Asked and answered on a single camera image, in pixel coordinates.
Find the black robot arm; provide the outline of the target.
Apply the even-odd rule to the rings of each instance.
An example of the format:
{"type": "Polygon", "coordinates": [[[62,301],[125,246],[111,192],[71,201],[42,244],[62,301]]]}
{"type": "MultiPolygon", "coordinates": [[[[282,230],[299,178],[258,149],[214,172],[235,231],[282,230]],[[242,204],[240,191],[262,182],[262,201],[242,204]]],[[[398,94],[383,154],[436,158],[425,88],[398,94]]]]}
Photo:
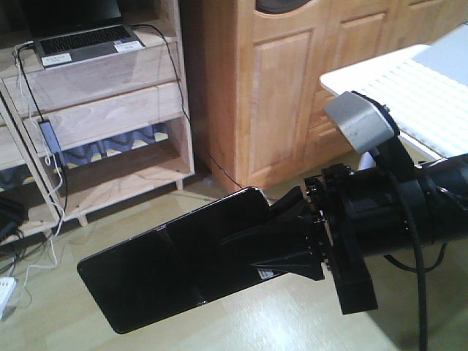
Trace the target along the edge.
{"type": "Polygon", "coordinates": [[[408,181],[389,167],[327,167],[274,203],[269,220],[222,245],[239,263],[313,280],[326,263],[344,314],[376,309],[366,257],[411,247],[411,229],[423,246],[467,236],[467,156],[405,169],[408,181]]]}

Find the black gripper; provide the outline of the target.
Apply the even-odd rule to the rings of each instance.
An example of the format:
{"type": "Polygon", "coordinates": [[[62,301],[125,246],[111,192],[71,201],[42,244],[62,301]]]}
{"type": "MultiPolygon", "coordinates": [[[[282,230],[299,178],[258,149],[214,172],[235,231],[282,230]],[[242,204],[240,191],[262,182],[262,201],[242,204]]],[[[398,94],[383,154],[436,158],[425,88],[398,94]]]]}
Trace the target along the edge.
{"type": "MultiPolygon", "coordinates": [[[[345,164],[324,168],[305,180],[325,241],[341,311],[353,314],[378,307],[365,257],[411,246],[406,217],[391,180],[376,168],[351,171],[345,164]]],[[[299,186],[270,206],[271,221],[221,241],[232,263],[266,271],[324,279],[320,248],[303,220],[311,211],[299,186]]]]}

